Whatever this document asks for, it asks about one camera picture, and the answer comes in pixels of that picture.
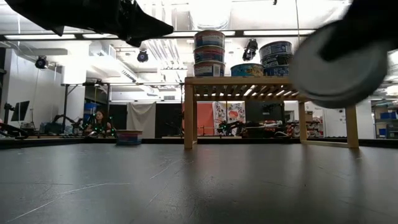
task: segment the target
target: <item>wooden table leg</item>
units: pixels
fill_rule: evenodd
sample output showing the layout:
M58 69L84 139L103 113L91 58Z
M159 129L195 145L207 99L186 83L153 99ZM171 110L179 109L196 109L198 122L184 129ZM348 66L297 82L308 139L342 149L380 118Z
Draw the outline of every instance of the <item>wooden table leg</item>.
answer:
M300 141L307 140L307 124L305 122L305 102L298 102L298 121L300 122Z
M359 149L356 106L346 108L347 143L350 149Z
M184 148L192 149L193 141L193 86L185 85Z
M198 102L193 100L193 140L198 141Z

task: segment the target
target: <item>tin can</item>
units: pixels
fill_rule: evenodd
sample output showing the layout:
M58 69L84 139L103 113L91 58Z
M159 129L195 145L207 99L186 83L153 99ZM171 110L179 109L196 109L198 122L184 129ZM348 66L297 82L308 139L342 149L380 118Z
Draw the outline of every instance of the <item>tin can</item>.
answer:
M200 47L194 51L195 63L205 61L216 61L224 63L225 50L221 47L206 46Z
M257 63L243 63L240 65L235 65L231 68L232 77L242 77L242 76L264 76L264 67Z
M225 64L216 61L196 63L193 66L196 77L223 77L225 74Z
M278 65L264 69L264 75L268 77L287 77L289 76L288 65Z
M272 54L262 58L261 64L264 66L264 68L278 65L289 65L292 58L292 54Z
M203 46L225 47L225 35L217 30L204 30L194 36L195 49Z
M266 44L260 48L260 57L264 58L271 54L292 53L292 43L288 41L277 41Z

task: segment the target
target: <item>gray disc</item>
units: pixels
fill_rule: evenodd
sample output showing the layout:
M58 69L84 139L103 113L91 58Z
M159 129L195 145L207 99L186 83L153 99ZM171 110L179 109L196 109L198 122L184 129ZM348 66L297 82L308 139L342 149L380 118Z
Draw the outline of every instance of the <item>gray disc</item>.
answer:
M326 108L355 105L371 95L387 75L387 52L391 49L390 42L380 41L326 62L318 53L335 25L328 24L304 40L289 65L293 86Z

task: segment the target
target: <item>computer monitor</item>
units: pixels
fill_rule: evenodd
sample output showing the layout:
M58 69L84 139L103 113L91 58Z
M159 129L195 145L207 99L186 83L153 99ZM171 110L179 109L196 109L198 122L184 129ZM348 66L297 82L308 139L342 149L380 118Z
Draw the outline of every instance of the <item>computer monitor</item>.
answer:
M28 107L29 101L17 103L11 121L24 121Z

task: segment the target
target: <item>floor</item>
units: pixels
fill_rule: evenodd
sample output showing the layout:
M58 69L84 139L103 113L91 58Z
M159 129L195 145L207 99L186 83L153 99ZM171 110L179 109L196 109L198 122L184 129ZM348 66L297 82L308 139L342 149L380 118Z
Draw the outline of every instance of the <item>floor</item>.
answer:
M0 223L396 223L398 150L77 144L0 151Z

